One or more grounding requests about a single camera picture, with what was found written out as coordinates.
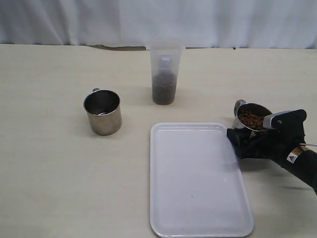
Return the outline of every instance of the yellow warning sticker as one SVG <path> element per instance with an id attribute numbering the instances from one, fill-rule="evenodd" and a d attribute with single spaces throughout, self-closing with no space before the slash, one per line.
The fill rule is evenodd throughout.
<path id="1" fill-rule="evenodd" d="M 291 153 L 289 153 L 286 160 L 291 162 L 292 164 L 295 163 L 297 157 L 305 150 L 309 149 L 306 146 L 301 146 L 301 149 L 299 147 L 296 147 L 294 150 L 291 151 Z"/>

